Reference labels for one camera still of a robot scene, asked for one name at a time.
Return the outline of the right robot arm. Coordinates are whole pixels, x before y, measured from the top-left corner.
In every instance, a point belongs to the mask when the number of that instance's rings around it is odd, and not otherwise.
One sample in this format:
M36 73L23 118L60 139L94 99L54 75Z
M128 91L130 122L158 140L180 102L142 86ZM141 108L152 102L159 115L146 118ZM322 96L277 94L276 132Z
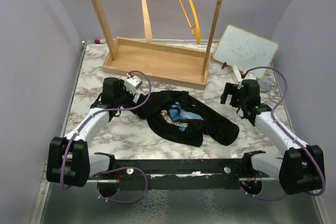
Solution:
M288 195L322 195L326 188L323 150L291 133L270 106L261 103L257 80L227 83L220 97L222 104L226 103L228 95L232 97L230 106L241 110L243 118L264 133L282 155L282 159L277 159L261 151L245 154L242 173L254 177L262 172L275 178Z

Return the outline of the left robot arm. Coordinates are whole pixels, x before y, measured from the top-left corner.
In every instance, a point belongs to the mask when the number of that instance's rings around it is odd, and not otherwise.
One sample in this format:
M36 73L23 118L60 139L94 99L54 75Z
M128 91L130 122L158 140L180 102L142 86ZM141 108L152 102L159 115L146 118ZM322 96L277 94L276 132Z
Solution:
M89 154L88 145L115 115L120 107L133 107L137 88L142 85L139 77L126 80L105 78L102 92L90 106L88 115L70 133L54 137L49 145L46 178L49 182L83 187L88 178L98 174L104 179L115 175L116 166L111 154Z

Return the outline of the black printed t shirt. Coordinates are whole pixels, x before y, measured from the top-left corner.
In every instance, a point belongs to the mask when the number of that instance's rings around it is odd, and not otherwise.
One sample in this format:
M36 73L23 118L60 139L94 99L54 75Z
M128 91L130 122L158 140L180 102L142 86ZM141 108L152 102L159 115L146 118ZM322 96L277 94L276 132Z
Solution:
M238 125L187 91L153 92L144 105L132 112L147 120L156 135L174 143L200 147L203 136L208 135L228 146L239 134Z

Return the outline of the yellow plastic hanger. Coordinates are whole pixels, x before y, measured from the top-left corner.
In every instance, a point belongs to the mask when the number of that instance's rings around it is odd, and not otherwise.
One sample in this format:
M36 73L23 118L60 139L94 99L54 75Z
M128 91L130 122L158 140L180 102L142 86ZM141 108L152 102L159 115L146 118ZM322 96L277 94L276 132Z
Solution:
M194 2L193 0L178 0L178 1L181 5L188 27L192 35L195 37L196 44L199 45L201 43L201 28L199 25L200 23L198 20L198 15Z

